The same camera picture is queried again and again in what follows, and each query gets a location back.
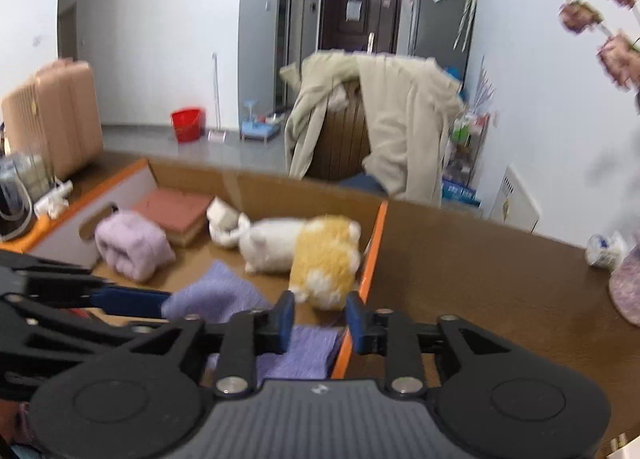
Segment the cardboard box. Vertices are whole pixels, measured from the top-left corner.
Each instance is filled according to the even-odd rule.
[[[264,218],[312,218],[325,214],[344,215],[362,227],[360,250],[369,246],[360,277],[360,295],[366,300],[375,269],[386,215],[386,202],[378,197],[344,190],[315,181],[293,181],[207,166],[187,165],[169,160],[139,160],[104,181],[73,203],[55,222],[38,231],[26,252],[47,259],[88,265],[94,274],[119,285],[141,287],[112,272],[99,255],[94,229],[101,218],[116,208],[131,208],[156,187],[220,197],[255,222]],[[198,280],[216,260],[225,262],[243,279],[253,283],[271,302],[288,288],[288,275],[247,275],[237,250],[215,246],[203,230],[189,248],[174,248],[177,261],[158,271],[143,287],[176,292]],[[121,323],[117,317],[102,317]],[[303,304],[296,306],[296,323],[327,325],[335,323],[336,312],[322,312]],[[344,376],[351,355],[351,341],[344,339],[338,354],[334,378]]]

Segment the purple towel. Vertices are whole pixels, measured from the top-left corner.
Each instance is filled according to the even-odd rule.
[[[239,279],[222,261],[216,261],[200,280],[173,294],[162,305],[162,315],[172,320],[198,314],[208,323],[225,323],[237,312],[271,307],[251,282]],[[325,379],[339,336],[335,329],[296,325],[287,354],[258,357],[258,382],[264,378]],[[209,366],[215,367],[217,360],[218,355],[212,355]]]
[[[145,282],[159,266],[175,261],[162,229],[135,212],[118,212],[100,221],[95,244],[111,269],[134,282]]]

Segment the brown tabletop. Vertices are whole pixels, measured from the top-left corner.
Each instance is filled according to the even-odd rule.
[[[640,428],[640,329],[613,307],[608,280],[583,249],[391,202],[368,306],[425,323],[457,314],[594,379],[612,408],[605,457],[610,439]],[[382,376],[382,365],[353,357],[347,376]]]

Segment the pink fluffy towel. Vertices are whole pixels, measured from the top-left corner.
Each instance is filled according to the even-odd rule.
[[[118,212],[95,229],[95,243],[107,265],[134,282],[145,282],[158,267],[175,261],[166,235],[135,212]]]

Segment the tiled floor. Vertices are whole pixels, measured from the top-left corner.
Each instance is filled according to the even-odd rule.
[[[237,132],[227,134],[224,144],[202,138],[197,142],[179,145],[171,128],[103,126],[102,132],[106,150],[164,156],[265,174],[286,174],[282,134],[267,145],[253,140],[242,142]]]

